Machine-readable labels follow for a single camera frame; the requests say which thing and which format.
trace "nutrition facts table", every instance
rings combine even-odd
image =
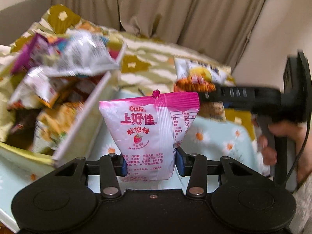
[[[174,142],[182,142],[184,134],[193,123],[197,113],[171,111],[170,114],[174,126]]]

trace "black cable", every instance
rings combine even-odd
[[[305,145],[306,145],[306,143],[307,143],[307,140],[308,140],[308,137],[309,137],[309,132],[310,132],[311,116],[312,116],[312,113],[310,113],[310,114],[309,114],[309,117],[308,117],[308,121],[307,121],[307,122],[308,122],[308,123],[307,123],[307,132],[306,132],[306,134],[305,134],[305,140],[303,141],[303,144],[302,144],[302,146],[301,146],[301,149],[300,149],[300,151],[299,151],[299,153],[298,153],[298,155],[297,155],[297,157],[296,157],[296,159],[295,159],[293,165],[291,166],[291,168],[290,168],[290,170],[289,170],[289,172],[288,172],[288,174],[287,174],[287,176],[286,176],[286,179],[285,179],[285,181],[284,181],[284,183],[283,183],[283,186],[286,185],[286,182],[288,181],[288,179],[289,179],[289,177],[291,176],[292,172],[293,172],[294,169],[296,168],[296,166],[297,166],[297,164],[298,164],[298,161],[299,161],[299,159],[300,159],[300,157],[301,157],[301,155],[302,155],[302,153],[303,153],[303,151],[304,151],[304,149],[305,149]]]

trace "wooden floor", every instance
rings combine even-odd
[[[0,222],[0,234],[13,234],[13,232],[10,231],[7,227],[4,226],[4,224]]]

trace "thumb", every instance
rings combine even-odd
[[[303,128],[295,123],[284,120],[269,125],[269,130],[275,136],[286,136],[293,139],[295,142],[299,142],[301,141]]]

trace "human hand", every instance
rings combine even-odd
[[[296,143],[296,154],[299,153],[306,134],[306,126],[300,127],[289,121],[281,121],[269,125],[270,132],[275,136],[286,136],[293,139]],[[259,145],[261,146],[263,163],[266,165],[275,165],[277,162],[277,153],[275,149],[268,146],[268,140],[264,135],[261,135],[258,139]],[[305,181],[306,178],[312,172],[312,137],[308,136],[305,149],[298,161],[297,165],[297,183]]]

